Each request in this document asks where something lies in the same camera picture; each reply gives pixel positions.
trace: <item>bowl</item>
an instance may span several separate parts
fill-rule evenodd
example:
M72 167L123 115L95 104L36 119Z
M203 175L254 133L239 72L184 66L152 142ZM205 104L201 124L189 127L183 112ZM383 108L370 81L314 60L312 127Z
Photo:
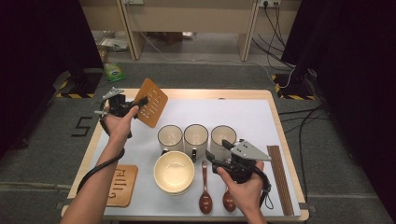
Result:
M154 179L169 194L183 193L194 179L194 164L183 152L166 152L155 162Z

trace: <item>spoon handle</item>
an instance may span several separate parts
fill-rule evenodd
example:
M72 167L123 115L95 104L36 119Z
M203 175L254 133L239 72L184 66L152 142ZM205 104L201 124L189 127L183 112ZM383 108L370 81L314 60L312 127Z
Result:
M206 161L202 161L202 175L204 176L204 191L207 191L207 187L206 187L206 168L207 168Z

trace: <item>human arm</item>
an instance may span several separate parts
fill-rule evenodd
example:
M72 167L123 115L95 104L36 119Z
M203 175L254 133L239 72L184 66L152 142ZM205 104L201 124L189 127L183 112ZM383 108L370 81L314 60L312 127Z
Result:
M123 118L105 116L110 133L108 142L96 165L120 155L131 131L131 122L139 107L134 106ZM117 162L113 162L92 175L69 205L61 223L100 223L106 209L107 197L111 187Z
M263 170L264 163L256 161L256 167ZM249 224L267 223L259 206L262 194L262 179L253 174L247 182L236 184L222 167L219 167L217 171L233 195L235 206L241 210L247 222Z

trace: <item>wooden coaster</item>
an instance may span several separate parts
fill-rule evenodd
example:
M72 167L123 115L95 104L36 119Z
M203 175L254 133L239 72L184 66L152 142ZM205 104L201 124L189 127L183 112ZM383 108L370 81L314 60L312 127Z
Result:
M293 206L291 204L288 181L286 180L285 168L283 167L279 146L268 146L267 149L272 158L271 165L274 171L276 187L279 192L283 214L285 216L293 216Z
M140 100L145 96L148 97L148 104L139 109L137 118L154 128L165 108L168 96L149 78L145 79L135 99Z
M132 199L137 166L118 165L108 193L107 206L127 207Z

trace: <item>mug handle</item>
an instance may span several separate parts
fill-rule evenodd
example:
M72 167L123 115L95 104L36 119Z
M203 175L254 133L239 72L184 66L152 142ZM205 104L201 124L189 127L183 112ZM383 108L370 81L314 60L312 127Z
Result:
M196 147L192 148L191 160L192 160L192 163L195 163L197 161L197 148Z
M168 151L169 151L168 148L164 148L164 149L163 149L163 152L161 153L161 155L165 154L165 153L168 152Z

